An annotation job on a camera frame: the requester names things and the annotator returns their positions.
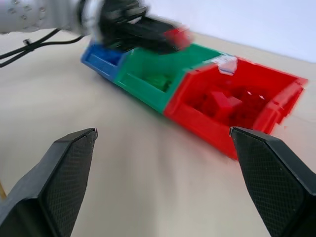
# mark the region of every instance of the cable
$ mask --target cable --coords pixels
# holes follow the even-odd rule
[[[57,34],[60,30],[59,29],[56,29],[56,30],[53,30],[51,33],[49,33],[48,35],[44,36],[43,38],[39,39],[38,41],[35,41],[34,43],[31,43],[30,45],[26,45],[24,47],[21,47],[21,48],[18,48],[16,50],[13,50],[11,52],[8,52],[8,53],[5,53],[3,55],[0,55],[0,60],[1,59],[4,59],[4,58],[7,58],[7,57],[10,57],[10,56],[13,56],[14,54],[17,54],[17,53],[20,53],[20,52],[23,52],[24,50],[28,50],[30,49],[30,46],[32,45],[37,45],[37,44],[40,44],[40,43],[43,43],[44,41],[48,40],[49,38],[53,37],[55,34]]]
[[[26,46],[27,49],[26,49],[26,50],[25,50],[25,49],[22,50],[22,52],[19,53],[18,55],[16,55],[16,56],[14,56],[13,58],[11,58],[11,59],[5,61],[4,63],[1,63],[1,64],[0,64],[0,68],[3,68],[3,67],[5,67],[5,66],[7,66],[7,65],[9,65],[9,64],[11,64],[11,63],[13,63],[13,62],[15,62],[16,60],[22,58],[23,56],[25,56],[26,54],[28,54],[28,53],[34,51],[34,50],[37,49],[37,48],[44,47],[44,46],[48,46],[48,45],[62,45],[62,44],[76,43],[76,42],[80,41],[83,37],[84,37],[84,36],[80,36],[80,37],[78,37],[78,38],[76,38],[76,39],[69,40],[69,41],[52,41],[52,42],[43,42],[43,39],[44,39],[44,38],[42,38],[42,39],[38,40],[36,43],[32,43],[32,44],[30,44],[30,45],[27,45],[27,46]]]

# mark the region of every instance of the bin compartment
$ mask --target bin compartment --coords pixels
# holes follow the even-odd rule
[[[185,72],[219,55],[197,44],[169,55],[138,48],[126,57],[115,83],[162,113]]]
[[[114,81],[120,70],[126,53],[104,48],[91,42],[81,58],[81,62],[96,71],[104,78]]]
[[[307,79],[238,58],[233,75],[211,64],[188,72],[165,116],[237,159],[231,126],[270,134],[292,111]]]

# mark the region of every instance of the white label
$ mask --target white label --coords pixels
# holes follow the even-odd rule
[[[220,73],[233,75],[237,69],[238,59],[231,55],[221,55],[216,58],[204,61],[204,63],[215,63],[218,65]]]

